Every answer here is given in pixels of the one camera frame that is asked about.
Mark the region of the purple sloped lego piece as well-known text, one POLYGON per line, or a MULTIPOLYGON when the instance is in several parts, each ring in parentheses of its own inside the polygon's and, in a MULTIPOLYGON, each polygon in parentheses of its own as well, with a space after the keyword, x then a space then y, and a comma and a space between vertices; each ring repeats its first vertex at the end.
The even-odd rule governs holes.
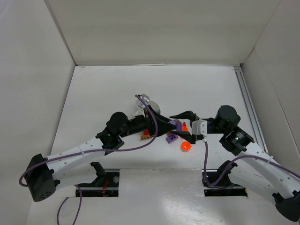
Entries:
POLYGON ((169 123, 175 126, 175 131, 182 131, 182 123, 178 119, 170 120, 169 123))

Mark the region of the purple butterfly lego brick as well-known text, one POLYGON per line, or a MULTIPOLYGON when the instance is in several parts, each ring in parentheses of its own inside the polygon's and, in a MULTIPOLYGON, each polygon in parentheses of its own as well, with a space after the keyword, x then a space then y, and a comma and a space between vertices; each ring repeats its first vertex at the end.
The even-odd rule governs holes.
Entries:
POLYGON ((169 135, 167 135, 167 137, 166 137, 165 140, 170 144, 170 143, 176 141, 177 139, 178 139, 177 135, 175 135, 175 134, 169 134, 169 135))

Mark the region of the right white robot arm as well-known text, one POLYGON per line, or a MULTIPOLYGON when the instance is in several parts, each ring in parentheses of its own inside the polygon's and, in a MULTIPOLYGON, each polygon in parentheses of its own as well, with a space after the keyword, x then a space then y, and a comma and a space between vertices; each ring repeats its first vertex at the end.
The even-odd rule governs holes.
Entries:
POLYGON ((247 132, 238 126, 240 116, 229 105, 219 108, 215 118, 201 119, 192 111, 173 116, 190 121, 191 132, 175 131, 190 144, 203 141, 205 156, 202 180, 211 190, 240 185, 252 190, 275 205, 277 211, 290 221, 300 219, 300 176, 278 164, 264 152, 247 132), (218 178, 207 177, 208 134, 222 134, 220 143, 235 158, 225 161, 217 170, 218 178))

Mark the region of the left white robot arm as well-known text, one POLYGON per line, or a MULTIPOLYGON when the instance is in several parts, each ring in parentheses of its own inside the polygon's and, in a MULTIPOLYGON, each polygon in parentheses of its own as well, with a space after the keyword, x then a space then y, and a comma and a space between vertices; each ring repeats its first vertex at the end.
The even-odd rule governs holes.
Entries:
POLYGON ((33 156, 20 180, 33 201, 40 202, 55 191, 80 183, 100 183, 105 170, 96 161, 113 152, 123 152, 123 137, 148 131, 153 138, 177 129, 177 123, 147 105, 142 115, 129 119, 123 112, 114 113, 104 130, 85 143, 63 153, 43 157, 33 156))

